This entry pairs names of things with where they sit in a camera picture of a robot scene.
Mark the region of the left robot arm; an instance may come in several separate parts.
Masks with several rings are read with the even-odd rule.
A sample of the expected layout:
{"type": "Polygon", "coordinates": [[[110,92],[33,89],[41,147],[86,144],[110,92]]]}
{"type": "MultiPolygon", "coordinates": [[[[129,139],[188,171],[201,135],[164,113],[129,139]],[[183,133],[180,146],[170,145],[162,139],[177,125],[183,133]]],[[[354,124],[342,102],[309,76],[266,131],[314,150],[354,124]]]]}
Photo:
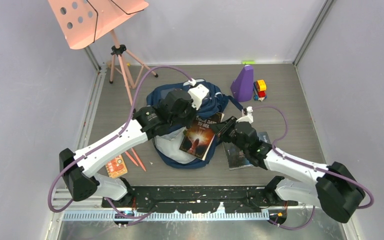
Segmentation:
{"type": "Polygon", "coordinates": [[[125,124],[90,146],[59,153],[60,177],[71,198],[83,201],[92,195],[115,200],[121,207],[133,202],[133,193],[121,179],[98,174],[116,156],[156,136],[168,134],[172,126],[190,127],[208,90],[199,85],[188,91],[174,89],[155,105],[131,110],[125,124]]]}

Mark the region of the Three Days To See book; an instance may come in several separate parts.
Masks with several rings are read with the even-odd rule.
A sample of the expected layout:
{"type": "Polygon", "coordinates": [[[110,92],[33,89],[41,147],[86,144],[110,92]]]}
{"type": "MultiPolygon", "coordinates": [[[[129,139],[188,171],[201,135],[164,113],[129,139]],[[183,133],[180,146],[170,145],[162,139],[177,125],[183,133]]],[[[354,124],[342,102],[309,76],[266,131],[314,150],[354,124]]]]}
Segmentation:
{"type": "Polygon", "coordinates": [[[196,116],[190,128],[185,132],[179,150],[204,161],[215,138],[211,124],[218,124],[224,118],[222,112],[216,112],[208,118],[196,116]]]}

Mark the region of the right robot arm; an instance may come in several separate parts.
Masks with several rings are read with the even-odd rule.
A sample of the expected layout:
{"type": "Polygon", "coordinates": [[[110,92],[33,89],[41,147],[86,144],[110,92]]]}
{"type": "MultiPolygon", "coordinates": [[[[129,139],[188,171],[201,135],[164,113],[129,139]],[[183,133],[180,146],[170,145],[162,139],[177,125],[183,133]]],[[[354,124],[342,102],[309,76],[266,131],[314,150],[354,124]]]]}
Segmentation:
{"type": "Polygon", "coordinates": [[[235,117],[210,128],[222,142],[239,148],[253,166],[283,174],[266,185],[265,198],[271,205],[282,201],[305,203],[340,223],[347,223],[362,208],[367,191],[343,164],[326,165],[291,155],[259,139],[249,122],[235,117]]]}

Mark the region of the navy blue backpack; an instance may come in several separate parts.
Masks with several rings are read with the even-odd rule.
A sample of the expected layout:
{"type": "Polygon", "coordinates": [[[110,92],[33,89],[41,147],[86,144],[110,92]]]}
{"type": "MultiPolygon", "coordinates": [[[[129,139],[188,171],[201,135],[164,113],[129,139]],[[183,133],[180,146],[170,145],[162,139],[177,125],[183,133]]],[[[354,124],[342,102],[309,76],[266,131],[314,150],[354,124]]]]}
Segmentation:
{"type": "Polygon", "coordinates": [[[222,93],[221,89],[204,79],[197,79],[198,84],[208,88],[208,96],[203,100],[191,129],[176,125],[169,133],[156,136],[152,142],[163,162],[176,169],[198,169],[205,167],[213,157],[220,143],[206,120],[221,121],[229,102],[242,111],[244,107],[232,96],[222,93]]]}

